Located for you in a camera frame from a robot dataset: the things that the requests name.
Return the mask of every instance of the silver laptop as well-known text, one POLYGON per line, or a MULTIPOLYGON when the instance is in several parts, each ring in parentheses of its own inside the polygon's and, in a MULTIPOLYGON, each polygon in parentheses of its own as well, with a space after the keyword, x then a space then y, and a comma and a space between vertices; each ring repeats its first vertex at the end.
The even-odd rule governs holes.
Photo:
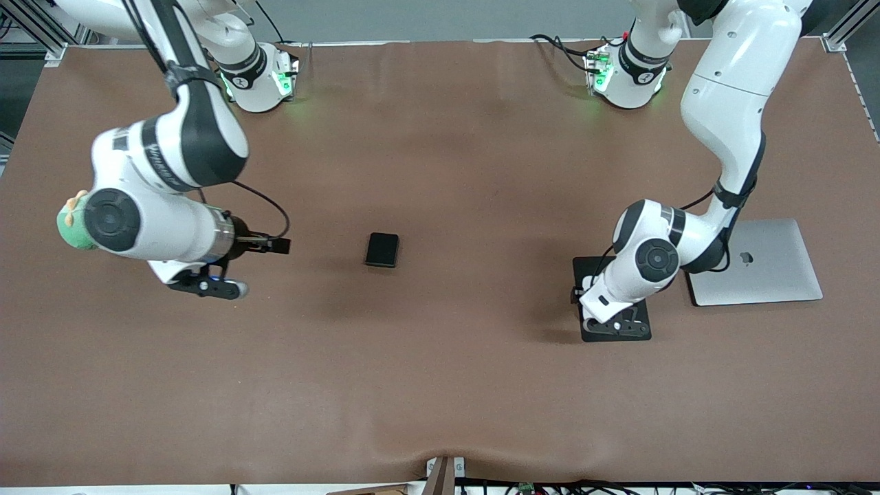
POLYGON ((730 267, 687 276, 697 306, 822 299, 793 218, 737 222, 730 236, 730 267))

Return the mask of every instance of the metal frame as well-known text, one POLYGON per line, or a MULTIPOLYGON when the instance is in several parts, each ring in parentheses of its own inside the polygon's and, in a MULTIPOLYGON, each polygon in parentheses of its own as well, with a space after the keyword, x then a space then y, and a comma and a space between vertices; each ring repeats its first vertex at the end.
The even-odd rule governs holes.
POLYGON ((6 169, 6 162, 9 161, 9 152, 6 150, 11 151, 13 144, 15 144, 15 139, 0 130, 0 146, 2 146, 0 148, 0 175, 3 175, 6 169))
POLYGON ((15 20, 16 24, 36 41, 22 48, 4 50, 0 55, 33 56, 40 53, 36 46, 42 46, 46 57, 60 59, 68 45, 82 45, 88 41, 92 31, 79 26, 73 34, 69 33, 51 14, 34 0, 0 0, 0 8, 15 20))
POLYGON ((826 52, 845 52, 845 41, 862 27, 868 19, 880 10, 880 0, 859 0, 843 18, 822 34, 822 45, 826 52))

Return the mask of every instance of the table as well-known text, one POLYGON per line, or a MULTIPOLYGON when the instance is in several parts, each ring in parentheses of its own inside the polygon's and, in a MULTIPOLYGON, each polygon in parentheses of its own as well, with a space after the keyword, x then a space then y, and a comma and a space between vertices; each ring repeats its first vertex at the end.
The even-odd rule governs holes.
POLYGON ((630 203, 719 173, 678 111, 705 44, 636 111, 547 44, 294 50, 297 102, 238 112, 240 179, 288 209, 293 247, 234 262, 251 294, 232 302, 58 236, 92 139, 173 105, 145 52, 69 49, 0 181, 0 483, 384 482, 438 454, 471 477, 880 479, 880 149, 816 39, 766 108, 742 219, 796 218, 825 298, 696 308, 679 277, 651 341, 579 340, 571 259, 630 203), (400 235, 397 269, 362 265, 371 232, 400 235))

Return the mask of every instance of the cable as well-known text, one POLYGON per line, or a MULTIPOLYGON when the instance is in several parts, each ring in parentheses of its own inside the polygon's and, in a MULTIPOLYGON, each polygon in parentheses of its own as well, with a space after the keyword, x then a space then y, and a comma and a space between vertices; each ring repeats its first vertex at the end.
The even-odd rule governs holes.
POLYGON ((290 230, 290 216, 287 214, 287 211, 285 211, 284 208, 282 208, 281 205, 278 204, 278 203, 276 203, 272 198, 270 198, 269 196, 264 195, 263 193, 261 193, 261 192, 258 191, 257 189, 254 189, 254 188, 252 188, 252 187, 250 187, 250 186, 247 186, 247 185, 245 185, 245 184, 242 184, 242 183, 239 182, 239 181, 232 181, 232 183, 235 184, 236 186, 239 186, 240 188, 242 188, 242 189, 244 189, 244 190, 246 190, 246 191, 252 193, 252 194, 255 194, 255 195, 259 196, 260 198, 263 199, 263 201, 265 201, 266 203, 271 204, 272 206, 275 207, 276 210, 278 210, 279 212, 281 212, 282 216, 284 216, 284 230, 282 230, 281 233, 279 233, 278 235, 270 235, 270 236, 268 236, 267 239, 268 239, 268 240, 275 240, 275 239, 280 239, 280 238, 284 237, 284 234, 286 234, 286 233, 290 230))
POLYGON ((608 247, 604 253, 602 253, 602 257, 599 258, 599 264, 596 265, 596 271, 593 272, 593 278, 590 279, 590 287, 587 290, 592 289, 593 285, 596 283, 596 277, 599 276, 599 273, 602 271, 602 263, 605 261, 605 258, 608 257, 608 253, 611 253, 611 250, 614 249, 614 245, 608 247))
POLYGON ((701 196, 700 199, 695 200, 695 201, 691 201, 690 203, 686 204, 685 206, 682 206, 681 208, 679 208, 679 210, 690 210, 694 206, 706 201, 712 195, 712 193, 713 193, 713 191, 710 189, 709 192, 707 192, 706 194, 701 196))
POLYGON ((254 2, 254 3, 257 4, 257 8, 260 9, 260 12, 263 13, 263 17, 265 17, 266 20, 269 21, 269 24, 272 25, 272 29, 275 29, 275 34, 278 35, 278 42, 279 42, 279 43, 287 43, 288 41, 286 41, 286 40, 284 39, 284 37, 281 36, 281 31, 278 31, 278 26, 275 25, 274 20, 272 20, 272 18, 266 13, 266 9, 264 9, 263 6, 260 5, 260 0, 257 0, 257 1, 254 2))
POLYGON ((560 50, 565 50, 565 51, 569 52, 571 55, 584 56, 584 55, 587 55, 587 52, 589 51, 589 50, 584 50, 582 52, 582 51, 578 51, 578 50, 575 50, 572 48, 568 48, 562 44, 562 41, 560 40, 559 36, 556 36, 555 38, 551 38, 551 37, 547 36, 546 34, 535 34, 533 36, 530 36, 529 39, 535 40, 535 41, 544 40, 544 41, 550 43, 551 45, 557 47, 560 50))
POLYGON ((9 34, 9 31, 12 29, 12 24, 13 24, 11 17, 8 17, 5 13, 0 13, 0 30, 3 30, 4 24, 6 24, 7 20, 9 21, 9 24, 6 25, 5 31, 3 31, 2 34, 0 34, 0 40, 5 38, 6 35, 9 34))
POLYGON ((721 273, 730 268, 730 229, 728 228, 724 232, 724 237, 722 238, 722 242, 724 243, 724 257, 727 259, 727 262, 724 264, 724 268, 711 269, 712 273, 721 273))
POLYGON ((620 43, 611 43, 611 40, 609 40, 609 39, 606 38, 605 36, 603 36, 603 37, 601 37, 601 38, 599 38, 599 39, 602 40, 602 41, 604 41, 605 43, 608 43, 609 45, 611 45, 611 46, 613 46, 613 47, 622 47, 622 46, 623 46, 624 44, 626 44, 626 42, 627 42, 626 40, 623 40, 623 41, 621 41, 620 43))
POLYGON ((537 40, 548 40, 550 42, 550 44, 553 45, 555 48, 562 50, 562 53, 565 54, 566 58, 568 58, 568 61, 571 62, 571 64, 574 65, 575 67, 577 67, 578 69, 583 70, 584 72, 589 72, 590 74, 598 74, 599 73, 599 70, 587 69, 586 67, 584 67, 580 63, 578 63, 577 60, 572 58, 571 57, 572 55, 584 56, 584 55, 586 55, 586 52, 581 52, 581 51, 573 50, 571 48, 566 47, 565 44, 562 43, 562 39, 560 39, 559 36, 556 36, 555 38, 551 39, 546 34, 535 34, 534 36, 531 36, 530 38, 532 40, 536 40, 536 41, 537 40))
MULTIPOLYGON (((506 488, 506 494, 511 495, 513 490, 517 490, 520 487, 520 483, 510 482, 510 481, 498 481, 498 480, 490 480, 483 478, 456 478, 455 480, 456 486, 479 486, 482 485, 484 487, 484 493, 486 492, 487 486, 498 486, 506 488)), ((580 480, 574 483, 531 483, 531 485, 535 489, 535 493, 548 493, 547 488, 552 488, 557 491, 560 495, 592 495, 594 493, 601 493, 604 495, 639 495, 638 492, 633 491, 627 487, 622 485, 607 482, 607 481, 597 481, 597 480, 580 480)), ((741 484, 736 483, 734 486, 725 485, 725 484, 701 484, 702 486, 694 487, 694 484, 689 483, 678 483, 678 484, 665 484, 666 487, 671 488, 670 491, 666 492, 667 495, 678 495, 678 488, 686 488, 686 491, 693 492, 697 491, 698 495, 778 495, 782 491, 786 490, 809 490, 809 491, 829 491, 832 495, 870 495, 868 491, 869 487, 861 487, 855 484, 825 484, 825 483, 804 483, 804 482, 796 482, 790 484, 774 484, 777 488, 764 488, 761 484, 757 486, 755 484, 741 484)), ((659 487, 657 485, 648 485, 648 484, 639 484, 638 486, 653 486, 654 495, 659 495, 659 487)))

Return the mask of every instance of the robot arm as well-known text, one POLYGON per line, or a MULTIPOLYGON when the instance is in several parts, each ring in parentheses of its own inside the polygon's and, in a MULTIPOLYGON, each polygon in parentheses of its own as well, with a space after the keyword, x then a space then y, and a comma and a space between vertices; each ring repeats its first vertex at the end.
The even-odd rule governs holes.
POLYGON ((584 319, 608 321, 661 291, 679 270, 699 273, 718 266, 739 211, 755 187, 765 144, 764 105, 794 51, 800 16, 810 0, 717 4, 712 41, 681 101, 687 128, 721 160, 711 203, 699 216, 650 200, 627 208, 614 231, 617 257, 595 280, 583 280, 584 319))
POLYGON ((95 139, 94 186, 68 202, 59 229, 75 247, 97 246, 148 260, 174 289, 241 297, 246 286, 224 274, 212 277, 209 265, 225 272, 228 261, 245 251, 286 252, 289 244, 251 233, 228 211, 184 196, 234 181, 247 161, 247 140, 180 6, 166 0, 127 1, 177 107, 95 139))
MULTIPOLYGON (((123 40, 138 33, 122 0, 57 0, 58 5, 94 31, 123 40)), ((299 61, 253 39, 230 12, 248 0, 179 0, 199 42, 220 67, 226 91, 247 112, 266 112, 293 98, 299 61)))

